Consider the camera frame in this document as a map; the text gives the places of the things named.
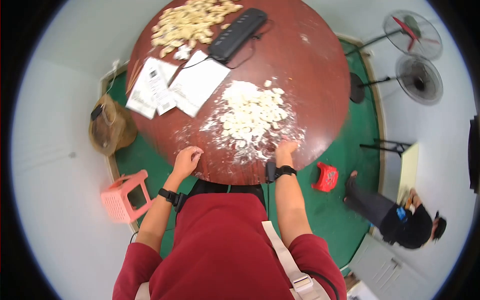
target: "power strip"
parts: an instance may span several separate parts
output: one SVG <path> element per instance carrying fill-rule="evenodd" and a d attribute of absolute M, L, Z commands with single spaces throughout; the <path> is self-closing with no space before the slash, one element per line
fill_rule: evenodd
<path fill-rule="evenodd" d="M 257 8 L 247 9 L 208 46 L 210 56 L 221 63 L 228 63 L 266 20 L 265 12 Z"/>

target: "pink plastic stool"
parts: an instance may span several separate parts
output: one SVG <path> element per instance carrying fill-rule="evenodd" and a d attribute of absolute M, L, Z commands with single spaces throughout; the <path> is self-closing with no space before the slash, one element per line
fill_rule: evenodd
<path fill-rule="evenodd" d="M 106 191 L 101 193 L 102 203 L 108 211 L 108 215 L 114 222 L 131 223 L 143 215 L 153 204 L 145 186 L 145 178 L 148 177 L 146 170 L 132 175 L 122 175 L 120 178 L 110 185 Z M 139 209 L 132 206 L 128 200 L 130 193 L 138 185 L 142 187 L 144 192 L 145 203 Z"/>
<path fill-rule="evenodd" d="M 323 162 L 318 162 L 317 167 L 320 168 L 320 178 L 316 184 L 312 183 L 312 188 L 323 192 L 329 192 L 336 186 L 338 179 L 338 171 L 334 166 L 329 166 Z"/>

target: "person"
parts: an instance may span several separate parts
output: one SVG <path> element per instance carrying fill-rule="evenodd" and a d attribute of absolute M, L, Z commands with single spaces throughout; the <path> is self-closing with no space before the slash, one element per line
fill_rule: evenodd
<path fill-rule="evenodd" d="M 275 152 L 276 166 L 293 168 L 291 153 L 298 145 L 282 140 Z M 176 193 L 202 153 L 198 147 L 180 151 L 163 189 Z M 142 289 L 147 299 L 294 299 L 283 266 L 285 255 L 293 257 L 293 268 L 311 276 L 305 275 L 302 284 L 315 279 L 321 285 L 327 296 L 320 299 L 347 298 L 345 281 L 327 243 L 312 234 L 295 174 L 276 180 L 281 240 L 273 227 L 270 233 L 265 228 L 264 223 L 271 223 L 266 222 L 260 185 L 227 190 L 227 185 L 197 180 L 177 214 L 173 248 L 165 259 L 159 253 L 172 203 L 156 197 L 135 242 L 127 248 L 113 299 L 140 299 Z M 277 254 L 281 247 L 285 251 Z M 301 290 L 299 281 L 294 284 Z"/>
<path fill-rule="evenodd" d="M 415 189 L 410 198 L 415 212 L 405 209 L 379 193 L 361 190 L 356 184 L 357 171 L 347 180 L 344 203 L 379 228 L 383 240 L 393 245 L 397 242 L 408 249 L 417 249 L 430 240 L 437 241 L 445 232 L 447 221 L 439 216 L 432 218 L 423 206 Z"/>

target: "wooden chopstick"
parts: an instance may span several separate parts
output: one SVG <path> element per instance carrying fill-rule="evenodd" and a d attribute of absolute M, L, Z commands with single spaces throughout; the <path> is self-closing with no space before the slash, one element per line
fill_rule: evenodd
<path fill-rule="evenodd" d="M 134 66 L 133 66 L 133 69 L 132 69 L 132 73 L 130 74 L 130 81 L 128 81 L 129 85 L 132 82 L 133 73 L 137 69 L 137 64 L 138 64 L 138 60 L 135 62 Z"/>
<path fill-rule="evenodd" d="M 133 77 L 132 80 L 130 80 L 130 84 L 129 86 L 127 87 L 127 93 L 133 88 L 133 86 L 135 85 L 135 82 L 137 81 L 138 79 L 138 76 L 140 75 L 140 70 L 142 69 L 141 66 L 138 67 L 138 69 L 136 70 L 135 72 L 135 76 Z"/>

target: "red shirt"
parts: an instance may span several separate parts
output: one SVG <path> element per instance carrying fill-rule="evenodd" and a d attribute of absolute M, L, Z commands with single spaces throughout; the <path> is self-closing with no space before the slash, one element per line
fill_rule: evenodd
<path fill-rule="evenodd" d="M 252 194 L 189 198 L 178 214 L 173 249 L 164 260 L 132 243 L 113 288 L 114 300 L 133 300 L 149 281 L 151 299 L 293 299 L 292 288 L 262 227 L 264 207 Z M 328 278 L 347 298 L 343 276 L 324 239 L 303 234 L 288 248 L 300 270 Z M 313 275 L 335 300 L 332 288 Z"/>

